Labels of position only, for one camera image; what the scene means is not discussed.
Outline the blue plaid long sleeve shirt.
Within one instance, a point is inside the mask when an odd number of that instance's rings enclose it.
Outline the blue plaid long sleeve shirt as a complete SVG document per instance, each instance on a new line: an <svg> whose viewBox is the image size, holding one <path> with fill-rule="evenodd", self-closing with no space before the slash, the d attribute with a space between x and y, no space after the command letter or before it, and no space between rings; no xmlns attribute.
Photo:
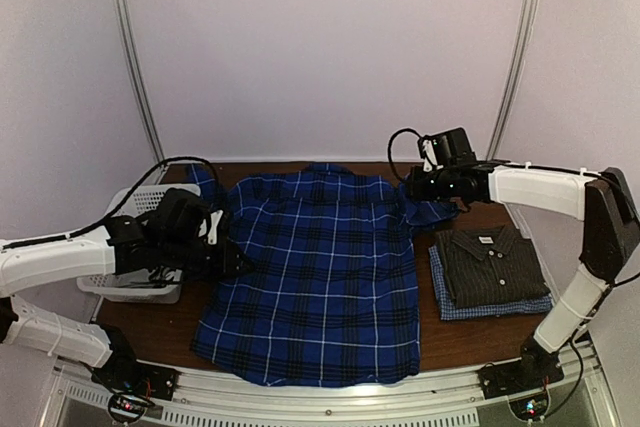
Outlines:
<svg viewBox="0 0 640 427"><path fill-rule="evenodd" d="M220 282L192 351L248 382L338 388L418 374L419 287L402 190L313 163L227 194L251 273Z"/></svg>

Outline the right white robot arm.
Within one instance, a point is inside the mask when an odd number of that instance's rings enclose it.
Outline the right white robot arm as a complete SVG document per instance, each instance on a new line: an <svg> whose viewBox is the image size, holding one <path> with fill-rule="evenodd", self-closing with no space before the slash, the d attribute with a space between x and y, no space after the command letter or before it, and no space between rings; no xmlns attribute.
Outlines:
<svg viewBox="0 0 640 427"><path fill-rule="evenodd" d="M524 344L533 351L513 366L517 385L533 388L551 371L547 354L568 343L625 283L619 275L639 246L639 213L625 175L613 167L596 172L480 160L461 127L420 134L417 149L422 162L402 180L412 199L523 206L582 225L577 271Z"/></svg>

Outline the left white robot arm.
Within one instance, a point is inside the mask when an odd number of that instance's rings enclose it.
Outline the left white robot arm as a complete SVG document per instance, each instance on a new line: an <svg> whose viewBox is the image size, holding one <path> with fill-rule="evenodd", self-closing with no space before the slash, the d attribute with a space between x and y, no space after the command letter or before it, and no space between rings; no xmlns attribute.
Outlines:
<svg viewBox="0 0 640 427"><path fill-rule="evenodd" d="M180 185L167 188L154 209L137 216L113 209L75 232L2 243L2 343L104 369L121 390L137 389L144 371L119 329L38 308L20 292L68 279L158 269L211 281L237 278L254 267L229 237L230 217Z"/></svg>

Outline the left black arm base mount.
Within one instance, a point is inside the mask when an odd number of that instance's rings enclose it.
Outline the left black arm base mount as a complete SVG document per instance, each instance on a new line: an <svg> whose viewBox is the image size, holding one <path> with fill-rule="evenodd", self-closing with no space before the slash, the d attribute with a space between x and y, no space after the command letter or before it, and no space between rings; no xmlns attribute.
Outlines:
<svg viewBox="0 0 640 427"><path fill-rule="evenodd" d="M92 380L105 388L171 401L178 380L178 371L138 360L122 331L113 326L102 326L110 354L101 367L91 367Z"/></svg>

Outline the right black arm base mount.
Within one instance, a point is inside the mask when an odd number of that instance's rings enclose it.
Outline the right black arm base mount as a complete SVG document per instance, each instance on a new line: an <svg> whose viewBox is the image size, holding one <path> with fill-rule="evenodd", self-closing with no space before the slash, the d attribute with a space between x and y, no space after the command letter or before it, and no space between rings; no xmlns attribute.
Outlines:
<svg viewBox="0 0 640 427"><path fill-rule="evenodd" d="M521 345L518 359L488 363L477 375L485 399L543 389L564 379L559 351L547 352L532 335Z"/></svg>

